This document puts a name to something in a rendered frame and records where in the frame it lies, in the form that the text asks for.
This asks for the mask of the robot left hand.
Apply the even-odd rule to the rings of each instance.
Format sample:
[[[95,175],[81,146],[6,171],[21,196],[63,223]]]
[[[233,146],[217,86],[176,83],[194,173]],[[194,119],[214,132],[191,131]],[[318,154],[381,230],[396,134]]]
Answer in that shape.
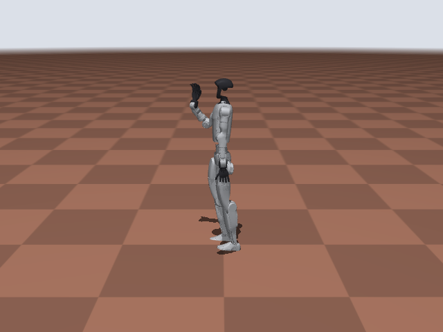
[[[222,180],[222,182],[224,182],[224,178],[225,178],[225,182],[227,183],[227,180],[226,180],[226,177],[227,177],[228,182],[230,182],[229,176],[228,176],[229,175],[228,170],[226,169],[227,168],[227,161],[226,161],[226,167],[220,167],[220,161],[219,161],[219,168],[220,168],[220,170],[219,170],[219,173],[216,176],[215,180],[217,180],[217,178],[219,176],[219,182],[221,182],[221,180]]]

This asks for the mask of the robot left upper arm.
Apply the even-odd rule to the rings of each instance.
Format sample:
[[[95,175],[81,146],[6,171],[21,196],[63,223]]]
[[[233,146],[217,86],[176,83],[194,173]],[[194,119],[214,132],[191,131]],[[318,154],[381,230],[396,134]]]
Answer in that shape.
[[[230,109],[229,109],[229,107],[222,106],[219,109],[219,128],[220,128],[220,133],[216,134],[216,136],[215,136],[216,141],[218,141],[217,137],[218,137],[219,134],[224,134],[225,138],[227,138],[229,118],[230,118]]]

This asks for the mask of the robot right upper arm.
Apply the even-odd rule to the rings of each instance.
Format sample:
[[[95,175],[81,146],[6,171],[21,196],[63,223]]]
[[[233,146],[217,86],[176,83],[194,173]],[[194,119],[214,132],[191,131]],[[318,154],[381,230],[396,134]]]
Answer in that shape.
[[[210,128],[212,126],[212,113],[210,114],[210,119],[205,118],[205,120],[202,122],[203,128]]]

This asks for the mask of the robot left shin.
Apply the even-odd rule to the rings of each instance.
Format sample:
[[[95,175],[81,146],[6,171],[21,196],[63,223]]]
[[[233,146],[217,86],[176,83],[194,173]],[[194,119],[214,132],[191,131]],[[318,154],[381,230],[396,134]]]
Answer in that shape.
[[[236,245],[237,244],[237,237],[236,237],[237,205],[235,203],[229,203],[227,212],[224,207],[222,207],[222,212],[224,216],[224,223],[228,233],[228,238],[232,241],[233,245]]]

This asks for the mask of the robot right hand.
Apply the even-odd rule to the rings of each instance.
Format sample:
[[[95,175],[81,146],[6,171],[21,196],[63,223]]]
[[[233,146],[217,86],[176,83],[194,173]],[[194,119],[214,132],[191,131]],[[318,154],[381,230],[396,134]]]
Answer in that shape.
[[[190,102],[194,102],[195,103],[195,108],[197,108],[198,106],[198,99],[201,96],[201,89],[200,86],[196,83],[194,83],[192,86],[192,100]]]

